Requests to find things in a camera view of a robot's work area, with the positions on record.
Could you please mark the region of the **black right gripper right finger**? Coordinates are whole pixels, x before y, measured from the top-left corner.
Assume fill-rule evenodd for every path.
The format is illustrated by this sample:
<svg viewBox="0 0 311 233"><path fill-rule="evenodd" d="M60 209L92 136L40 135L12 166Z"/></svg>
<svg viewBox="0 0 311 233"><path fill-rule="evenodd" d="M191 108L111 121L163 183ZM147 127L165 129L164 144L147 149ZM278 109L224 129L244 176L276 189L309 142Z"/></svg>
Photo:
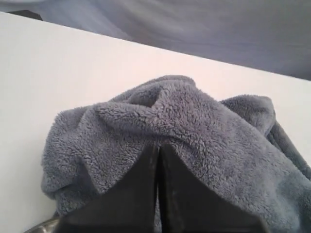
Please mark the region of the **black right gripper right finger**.
<svg viewBox="0 0 311 233"><path fill-rule="evenodd" d="M164 233L262 233L264 224L218 196L187 168L171 145L159 149L158 191Z"/></svg>

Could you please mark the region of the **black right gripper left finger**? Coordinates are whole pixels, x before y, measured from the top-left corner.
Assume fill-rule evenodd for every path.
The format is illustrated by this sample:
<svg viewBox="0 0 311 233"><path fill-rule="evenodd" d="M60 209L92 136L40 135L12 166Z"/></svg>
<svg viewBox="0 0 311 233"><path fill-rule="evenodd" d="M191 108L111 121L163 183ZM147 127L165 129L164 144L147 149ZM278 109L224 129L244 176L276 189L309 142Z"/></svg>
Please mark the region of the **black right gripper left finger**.
<svg viewBox="0 0 311 233"><path fill-rule="evenodd" d="M158 147L144 148L107 192L62 217L58 233L152 233L157 195Z"/></svg>

